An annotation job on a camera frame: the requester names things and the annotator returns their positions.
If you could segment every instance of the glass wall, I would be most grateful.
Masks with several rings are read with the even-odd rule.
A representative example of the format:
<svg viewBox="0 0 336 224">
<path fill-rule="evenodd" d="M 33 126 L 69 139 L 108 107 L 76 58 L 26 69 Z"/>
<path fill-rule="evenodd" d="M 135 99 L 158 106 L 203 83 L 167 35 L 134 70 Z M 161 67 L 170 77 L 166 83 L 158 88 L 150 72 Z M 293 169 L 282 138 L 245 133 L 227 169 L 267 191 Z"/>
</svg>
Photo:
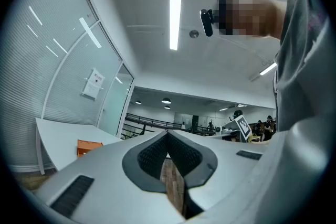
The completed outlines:
<svg viewBox="0 0 336 224">
<path fill-rule="evenodd" d="M 0 84 L 0 124 L 8 163 L 37 166 L 35 118 L 97 126 L 122 59 L 88 0 L 15 0 L 1 44 L 0 76 L 6 83 Z M 82 94 L 93 70 L 104 76 L 96 98 Z M 113 86 L 111 92 L 119 90 Z M 113 120 L 119 122 L 125 98 L 117 101 L 122 105 L 113 108 Z"/>
<path fill-rule="evenodd" d="M 114 136 L 117 135 L 120 117 L 131 89 L 133 77 L 126 67 L 122 65 L 116 79 L 109 91 L 99 122 L 99 129 L 102 129 Z"/>
</svg>

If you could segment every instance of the desk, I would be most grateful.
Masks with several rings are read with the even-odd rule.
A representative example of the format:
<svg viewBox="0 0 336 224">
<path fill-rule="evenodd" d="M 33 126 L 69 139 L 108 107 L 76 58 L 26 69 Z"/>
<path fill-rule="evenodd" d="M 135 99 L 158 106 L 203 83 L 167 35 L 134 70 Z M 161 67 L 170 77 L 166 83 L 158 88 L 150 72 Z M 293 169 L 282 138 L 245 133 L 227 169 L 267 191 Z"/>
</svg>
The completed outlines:
<svg viewBox="0 0 336 224">
<path fill-rule="evenodd" d="M 93 125 L 70 124 L 36 118 L 36 152 L 38 166 L 44 175 L 41 142 L 56 170 L 77 160 L 77 140 L 101 142 L 103 145 L 122 141 Z"/>
</svg>

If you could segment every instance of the railing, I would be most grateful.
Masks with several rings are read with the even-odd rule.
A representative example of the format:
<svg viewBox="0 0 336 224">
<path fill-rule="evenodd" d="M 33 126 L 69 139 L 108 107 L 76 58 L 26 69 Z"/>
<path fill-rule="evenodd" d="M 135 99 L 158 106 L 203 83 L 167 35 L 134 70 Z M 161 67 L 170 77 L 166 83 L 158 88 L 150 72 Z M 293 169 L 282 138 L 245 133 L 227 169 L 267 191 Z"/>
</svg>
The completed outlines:
<svg viewBox="0 0 336 224">
<path fill-rule="evenodd" d="M 205 131 L 205 132 L 214 132 L 215 128 L 213 128 L 212 130 L 210 130 L 210 128 L 208 128 L 208 127 L 197 126 L 197 130 L 198 131 Z"/>
<path fill-rule="evenodd" d="M 123 134 L 123 133 L 121 133 L 121 135 L 124 136 L 124 139 L 132 138 L 132 137 L 135 137 L 135 136 L 138 136 L 138 135 L 143 135 L 144 132 L 151 132 L 151 133 L 155 132 L 155 131 L 152 131 L 152 130 L 146 130 L 146 129 L 144 130 L 143 128 L 139 128 L 139 127 L 136 127 L 136 126 L 133 126 L 133 125 L 129 125 L 129 124 L 126 124 L 126 123 L 124 123 L 124 125 L 129 126 L 131 128 L 134 128 L 134 129 L 139 129 L 139 130 L 142 131 L 142 132 L 138 133 L 136 131 L 132 131 L 132 130 L 128 130 L 128 129 L 122 128 L 124 131 L 130 133 L 130 134 Z"/>
<path fill-rule="evenodd" d="M 125 119 L 129 120 L 129 121 L 137 122 L 137 123 L 146 124 L 146 125 L 149 125 L 149 126 L 154 126 L 154 127 L 159 127 L 159 128 L 163 127 L 163 129 L 165 127 L 167 129 L 181 129 L 181 127 L 182 127 L 182 125 L 178 124 L 178 123 L 149 119 L 149 118 L 133 115 L 133 114 L 130 114 L 130 113 L 126 114 Z"/>
</svg>

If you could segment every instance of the fluorescent light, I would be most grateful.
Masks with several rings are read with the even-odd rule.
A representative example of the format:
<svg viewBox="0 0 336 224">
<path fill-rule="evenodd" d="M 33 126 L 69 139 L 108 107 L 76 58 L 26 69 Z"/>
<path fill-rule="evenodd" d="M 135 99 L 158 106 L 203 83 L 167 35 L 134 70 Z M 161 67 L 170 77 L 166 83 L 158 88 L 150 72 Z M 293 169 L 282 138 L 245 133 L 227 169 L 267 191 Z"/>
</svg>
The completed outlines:
<svg viewBox="0 0 336 224">
<path fill-rule="evenodd" d="M 83 17 L 81 17 L 79 19 L 80 23 L 83 25 L 86 33 L 88 33 L 89 37 L 92 39 L 93 43 L 97 46 L 97 48 L 101 48 L 101 45 L 99 44 L 98 40 L 96 39 L 96 37 L 94 36 L 94 34 L 92 33 L 90 27 L 88 26 L 88 24 L 86 23 L 86 21 L 84 20 Z"/>
<path fill-rule="evenodd" d="M 67 54 L 68 52 L 53 38 L 53 41 Z"/>
<path fill-rule="evenodd" d="M 34 15 L 34 17 L 38 20 L 38 22 L 42 25 L 42 22 L 40 21 L 40 19 L 37 17 L 37 15 L 35 14 L 35 12 L 33 11 L 32 7 L 29 6 L 30 11 L 32 12 L 32 14 Z"/>
<path fill-rule="evenodd" d="M 272 70 L 276 66 L 277 66 L 277 64 L 275 62 L 272 63 L 268 68 L 266 68 L 264 71 L 260 72 L 260 75 L 265 75 L 268 71 Z"/>
<path fill-rule="evenodd" d="M 47 48 L 48 48 L 48 50 L 50 50 L 56 57 L 58 57 L 57 56 L 57 54 L 56 53 L 54 53 L 48 46 L 46 46 Z"/>
<path fill-rule="evenodd" d="M 118 79 L 118 77 L 116 77 L 116 80 L 118 80 L 118 82 L 122 84 L 121 80 L 120 80 L 120 79 Z"/>
<path fill-rule="evenodd" d="M 182 0 L 169 0 L 171 50 L 177 50 L 177 43 L 179 41 L 181 2 Z"/>
<path fill-rule="evenodd" d="M 28 28 L 30 29 L 30 31 L 32 31 L 33 34 L 34 34 L 36 37 L 38 37 L 38 36 L 35 34 L 35 32 L 31 29 L 31 27 L 30 27 L 29 25 L 27 25 L 27 26 L 28 26 Z"/>
</svg>

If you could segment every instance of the floor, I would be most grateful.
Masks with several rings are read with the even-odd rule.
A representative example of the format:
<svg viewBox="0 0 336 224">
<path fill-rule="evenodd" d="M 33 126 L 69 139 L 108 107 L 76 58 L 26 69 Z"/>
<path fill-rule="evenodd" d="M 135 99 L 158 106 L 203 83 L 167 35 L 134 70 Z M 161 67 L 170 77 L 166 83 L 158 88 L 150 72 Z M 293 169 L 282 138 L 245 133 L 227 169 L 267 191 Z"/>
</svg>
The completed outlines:
<svg viewBox="0 0 336 224">
<path fill-rule="evenodd" d="M 166 159 L 163 163 L 161 181 L 166 184 L 169 201 L 182 213 L 184 181 L 171 159 Z"/>
<path fill-rule="evenodd" d="M 56 170 L 45 170 L 45 175 L 40 171 L 30 173 L 13 173 L 18 183 L 24 188 L 35 192 Z M 184 181 L 171 159 L 166 159 L 162 165 L 161 181 L 166 184 L 169 201 L 182 213 Z"/>
<path fill-rule="evenodd" d="M 41 175 L 40 171 L 29 173 L 13 173 L 13 175 L 21 186 L 34 192 L 55 172 L 55 169 L 48 169 L 45 170 L 45 175 Z"/>
</svg>

